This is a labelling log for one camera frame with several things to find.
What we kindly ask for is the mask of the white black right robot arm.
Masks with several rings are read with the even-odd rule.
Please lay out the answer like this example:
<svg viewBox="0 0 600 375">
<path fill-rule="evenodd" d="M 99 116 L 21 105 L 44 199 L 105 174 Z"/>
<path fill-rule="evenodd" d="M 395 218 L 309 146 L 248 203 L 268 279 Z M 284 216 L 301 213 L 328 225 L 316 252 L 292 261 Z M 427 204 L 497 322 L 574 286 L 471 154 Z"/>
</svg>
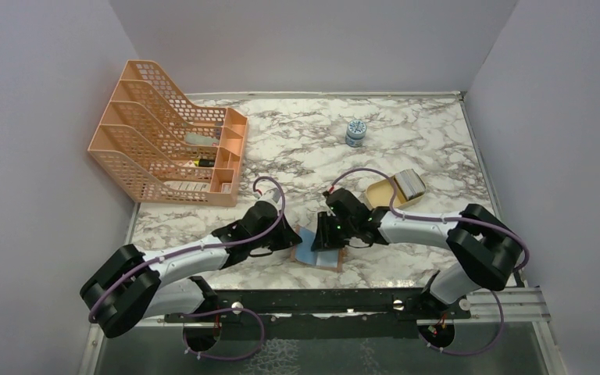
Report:
<svg viewBox="0 0 600 375">
<path fill-rule="evenodd" d="M 521 240 L 482 205 L 423 216 L 389 205 L 370 209 L 344 188 L 326 192 L 325 198 L 328 211 L 318 215 L 314 252 L 343 248 L 353 238 L 367 246 L 416 244 L 452 252 L 456 264 L 435 273 L 420 295 L 420 309 L 431 318 L 472 291 L 503 290 L 525 250 Z"/>
</svg>

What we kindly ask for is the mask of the tan leather card holder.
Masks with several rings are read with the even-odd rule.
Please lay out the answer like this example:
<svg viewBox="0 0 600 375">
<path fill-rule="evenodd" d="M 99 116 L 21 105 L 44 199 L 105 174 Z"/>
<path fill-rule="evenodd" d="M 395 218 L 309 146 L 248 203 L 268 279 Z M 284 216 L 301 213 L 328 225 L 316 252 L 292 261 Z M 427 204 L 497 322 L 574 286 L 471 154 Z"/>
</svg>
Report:
<svg viewBox="0 0 600 375">
<path fill-rule="evenodd" d="M 346 254 L 345 248 L 313 251 L 311 245 L 316 238 L 316 234 L 312 230 L 301 226 L 297 226 L 295 230 L 302 241 L 291 249 L 291 261 L 321 270 L 342 271 Z"/>
</svg>

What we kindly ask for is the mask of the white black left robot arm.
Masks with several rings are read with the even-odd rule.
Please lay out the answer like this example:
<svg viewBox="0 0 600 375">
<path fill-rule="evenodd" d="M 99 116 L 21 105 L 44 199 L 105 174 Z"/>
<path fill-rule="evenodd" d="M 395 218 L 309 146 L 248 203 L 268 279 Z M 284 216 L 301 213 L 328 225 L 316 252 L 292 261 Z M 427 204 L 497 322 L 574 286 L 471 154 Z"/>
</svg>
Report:
<svg viewBox="0 0 600 375">
<path fill-rule="evenodd" d="M 185 310 L 194 320 L 208 319 L 214 300 L 197 284 L 183 280 L 222 270 L 256 255 L 292 248 L 302 241 L 285 215 L 270 202 L 256 202 L 239 220 L 189 244 L 146 255 L 123 245 L 80 289 L 89 321 L 108 338 L 116 338 L 145 317 Z"/>
</svg>

